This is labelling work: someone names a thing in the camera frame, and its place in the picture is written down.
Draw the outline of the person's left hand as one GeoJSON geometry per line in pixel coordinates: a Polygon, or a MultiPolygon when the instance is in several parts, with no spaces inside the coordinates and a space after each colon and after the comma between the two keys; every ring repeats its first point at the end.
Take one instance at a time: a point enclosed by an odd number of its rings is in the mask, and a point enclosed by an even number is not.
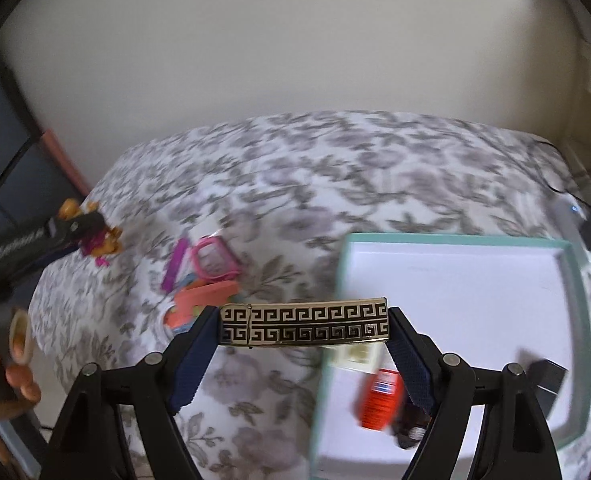
{"type": "Polygon", "coordinates": [[[29,366],[23,364],[3,366],[0,361],[0,370],[4,371],[6,383],[20,393],[16,400],[0,401],[0,420],[17,418],[40,402],[41,388],[35,382],[29,366]]]}

